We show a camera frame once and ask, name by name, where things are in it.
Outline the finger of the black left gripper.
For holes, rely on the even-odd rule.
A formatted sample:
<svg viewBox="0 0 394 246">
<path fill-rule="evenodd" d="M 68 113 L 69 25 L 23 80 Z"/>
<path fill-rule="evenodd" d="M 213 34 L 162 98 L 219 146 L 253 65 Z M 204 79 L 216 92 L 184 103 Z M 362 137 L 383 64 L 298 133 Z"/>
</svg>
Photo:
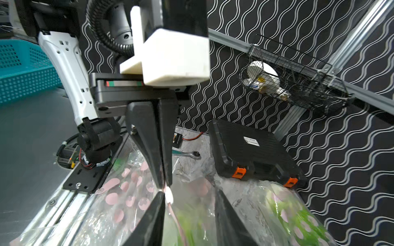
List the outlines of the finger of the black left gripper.
<svg viewBox="0 0 394 246">
<path fill-rule="evenodd" d="M 162 189 L 162 153 L 152 102 L 129 103 L 125 116 L 128 133 L 147 161 L 156 187 Z"/>
<path fill-rule="evenodd" d="M 163 169 L 167 186 L 172 185 L 172 142 L 178 117 L 175 99 L 161 99 L 158 104 Z"/>
</svg>

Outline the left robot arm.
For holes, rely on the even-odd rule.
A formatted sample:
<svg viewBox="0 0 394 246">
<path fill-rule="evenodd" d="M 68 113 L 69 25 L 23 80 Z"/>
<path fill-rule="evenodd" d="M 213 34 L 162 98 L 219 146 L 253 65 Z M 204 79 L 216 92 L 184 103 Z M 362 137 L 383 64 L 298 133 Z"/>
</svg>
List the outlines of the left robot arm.
<svg viewBox="0 0 394 246">
<path fill-rule="evenodd" d="M 79 47 L 76 1 L 9 1 L 9 19 L 36 39 L 53 64 L 71 101 L 80 166 L 97 170 L 113 158 L 121 137 L 117 117 L 145 157 L 156 186 L 172 185 L 172 139 L 179 112 L 177 94 L 146 85 L 141 75 L 88 74 Z"/>
</svg>

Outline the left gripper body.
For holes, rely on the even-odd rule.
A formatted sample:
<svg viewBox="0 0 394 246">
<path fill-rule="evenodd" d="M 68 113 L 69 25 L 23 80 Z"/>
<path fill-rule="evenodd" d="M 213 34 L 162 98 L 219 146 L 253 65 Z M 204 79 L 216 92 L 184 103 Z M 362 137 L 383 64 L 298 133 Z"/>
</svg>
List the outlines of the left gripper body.
<svg viewBox="0 0 394 246">
<path fill-rule="evenodd" d="M 126 114 L 133 101 L 149 101 L 176 97 L 182 104 L 189 100 L 189 87 L 152 87 L 144 84 L 140 74 L 92 73 L 89 91 L 99 118 Z"/>
</svg>

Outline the white items in black basket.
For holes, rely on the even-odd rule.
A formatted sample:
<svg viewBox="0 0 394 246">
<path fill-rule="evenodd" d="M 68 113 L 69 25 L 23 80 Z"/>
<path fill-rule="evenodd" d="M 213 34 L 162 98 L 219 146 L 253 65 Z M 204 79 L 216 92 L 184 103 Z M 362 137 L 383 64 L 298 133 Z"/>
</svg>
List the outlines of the white items in black basket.
<svg viewBox="0 0 394 246">
<path fill-rule="evenodd" d="M 246 79 L 242 84 L 260 94 L 288 101 L 291 94 L 280 86 L 279 75 L 273 67 L 262 61 L 253 61 L 246 68 Z"/>
</svg>

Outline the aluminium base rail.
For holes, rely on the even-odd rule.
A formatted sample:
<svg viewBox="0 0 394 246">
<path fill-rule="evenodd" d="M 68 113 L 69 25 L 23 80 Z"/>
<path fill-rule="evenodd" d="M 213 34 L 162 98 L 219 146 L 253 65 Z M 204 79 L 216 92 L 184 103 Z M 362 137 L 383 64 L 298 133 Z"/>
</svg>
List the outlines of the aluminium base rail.
<svg viewBox="0 0 394 246">
<path fill-rule="evenodd" d="M 60 185 L 11 246 L 70 246 L 96 196 Z"/>
</svg>

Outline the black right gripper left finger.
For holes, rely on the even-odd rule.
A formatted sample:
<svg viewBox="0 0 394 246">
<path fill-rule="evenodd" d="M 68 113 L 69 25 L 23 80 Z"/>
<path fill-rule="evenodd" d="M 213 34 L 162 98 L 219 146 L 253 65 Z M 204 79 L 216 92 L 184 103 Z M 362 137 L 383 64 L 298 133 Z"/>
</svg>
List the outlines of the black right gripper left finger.
<svg viewBox="0 0 394 246">
<path fill-rule="evenodd" d="M 161 246 L 165 212 L 165 194 L 158 192 L 123 246 Z"/>
</svg>

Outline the teal plastic basket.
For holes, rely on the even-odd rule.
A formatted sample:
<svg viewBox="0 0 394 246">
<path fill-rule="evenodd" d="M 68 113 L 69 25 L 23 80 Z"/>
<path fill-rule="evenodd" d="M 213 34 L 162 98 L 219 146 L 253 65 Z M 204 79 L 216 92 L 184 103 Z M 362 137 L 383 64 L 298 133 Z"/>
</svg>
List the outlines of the teal plastic basket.
<svg viewBox="0 0 394 246">
<path fill-rule="evenodd" d="M 60 86 L 61 80 L 39 45 L 1 40 L 1 104 Z"/>
</svg>

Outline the zip-top bag with cabbage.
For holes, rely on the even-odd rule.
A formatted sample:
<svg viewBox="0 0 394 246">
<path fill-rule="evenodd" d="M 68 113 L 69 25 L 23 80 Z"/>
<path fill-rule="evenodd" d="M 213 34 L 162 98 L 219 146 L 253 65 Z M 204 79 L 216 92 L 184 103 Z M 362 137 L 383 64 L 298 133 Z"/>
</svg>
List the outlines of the zip-top bag with cabbage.
<svg viewBox="0 0 394 246">
<path fill-rule="evenodd" d="M 273 232 L 289 246 L 336 246 L 331 234 L 290 189 L 266 181 L 262 206 Z"/>
<path fill-rule="evenodd" d="M 258 246 L 277 246 L 274 232 L 258 206 L 255 181 L 211 176 L 193 177 L 176 172 L 171 190 L 173 203 L 167 209 L 163 245 L 218 246 L 215 224 L 215 188 L 223 191 Z"/>
<path fill-rule="evenodd" d="M 127 141 L 71 246 L 121 246 L 137 227 L 156 194 L 148 165 Z"/>
</svg>

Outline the black tool case orange latches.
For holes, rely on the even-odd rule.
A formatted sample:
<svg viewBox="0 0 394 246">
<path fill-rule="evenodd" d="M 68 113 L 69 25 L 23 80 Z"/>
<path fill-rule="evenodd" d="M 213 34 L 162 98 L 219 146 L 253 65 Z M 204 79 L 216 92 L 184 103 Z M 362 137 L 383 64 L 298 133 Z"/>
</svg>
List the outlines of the black tool case orange latches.
<svg viewBox="0 0 394 246">
<path fill-rule="evenodd" d="M 277 182 L 301 188 L 307 178 L 273 133 L 221 119 L 208 125 L 216 172 L 225 178 Z"/>
</svg>

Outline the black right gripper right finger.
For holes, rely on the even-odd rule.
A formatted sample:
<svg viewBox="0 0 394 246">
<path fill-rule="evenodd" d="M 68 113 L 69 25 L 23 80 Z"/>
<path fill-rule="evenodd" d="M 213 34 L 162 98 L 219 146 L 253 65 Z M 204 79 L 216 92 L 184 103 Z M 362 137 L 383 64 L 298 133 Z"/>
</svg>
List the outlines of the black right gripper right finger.
<svg viewBox="0 0 394 246">
<path fill-rule="evenodd" d="M 257 246 L 222 190 L 215 188 L 215 224 L 218 246 Z"/>
</svg>

